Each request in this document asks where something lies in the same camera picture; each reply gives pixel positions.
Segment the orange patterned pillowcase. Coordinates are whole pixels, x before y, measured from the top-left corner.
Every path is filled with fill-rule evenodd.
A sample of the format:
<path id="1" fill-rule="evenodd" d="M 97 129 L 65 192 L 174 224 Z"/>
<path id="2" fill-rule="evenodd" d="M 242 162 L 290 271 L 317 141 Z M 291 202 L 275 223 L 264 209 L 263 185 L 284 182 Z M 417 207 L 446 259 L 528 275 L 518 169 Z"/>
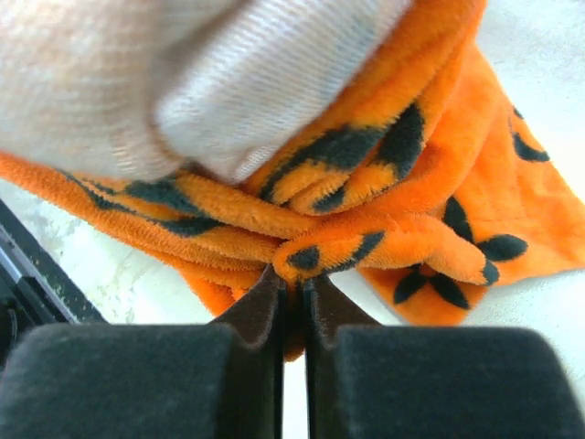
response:
<path id="1" fill-rule="evenodd" d="M 483 1 L 408 11 L 317 118 L 240 182 L 67 172 L 1 149 L 3 179 L 177 269 L 214 314 L 267 266 L 356 269 L 411 324 L 492 285 L 584 265 L 584 207 L 476 45 Z"/>

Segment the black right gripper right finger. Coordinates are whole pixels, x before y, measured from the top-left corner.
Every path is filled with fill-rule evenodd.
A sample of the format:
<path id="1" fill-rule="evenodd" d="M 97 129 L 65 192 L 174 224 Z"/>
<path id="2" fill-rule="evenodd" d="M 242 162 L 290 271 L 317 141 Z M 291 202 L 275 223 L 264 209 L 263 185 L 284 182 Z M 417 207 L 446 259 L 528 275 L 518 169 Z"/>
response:
<path id="1" fill-rule="evenodd" d="M 326 277 L 303 287 L 313 438 L 581 438 L 558 357 L 513 327 L 384 326 Z"/>

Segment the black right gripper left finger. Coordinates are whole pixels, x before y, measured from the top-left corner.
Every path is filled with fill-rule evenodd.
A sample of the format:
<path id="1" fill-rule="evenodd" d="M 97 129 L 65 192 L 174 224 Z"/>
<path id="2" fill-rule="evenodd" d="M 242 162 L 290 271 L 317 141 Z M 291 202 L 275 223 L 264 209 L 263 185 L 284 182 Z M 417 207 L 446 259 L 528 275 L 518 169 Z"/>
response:
<path id="1" fill-rule="evenodd" d="M 38 327 L 1 378 L 4 438 L 278 438 L 285 285 L 205 325 Z"/>

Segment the white pillow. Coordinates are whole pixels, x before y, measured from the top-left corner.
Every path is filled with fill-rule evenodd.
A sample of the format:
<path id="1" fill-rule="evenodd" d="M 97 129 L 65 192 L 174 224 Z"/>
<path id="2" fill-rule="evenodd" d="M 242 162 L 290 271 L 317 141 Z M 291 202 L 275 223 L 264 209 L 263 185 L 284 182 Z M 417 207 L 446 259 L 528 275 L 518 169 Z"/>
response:
<path id="1" fill-rule="evenodd" d="M 407 1 L 4 1 L 1 149 L 67 172 L 240 182 L 317 118 Z"/>

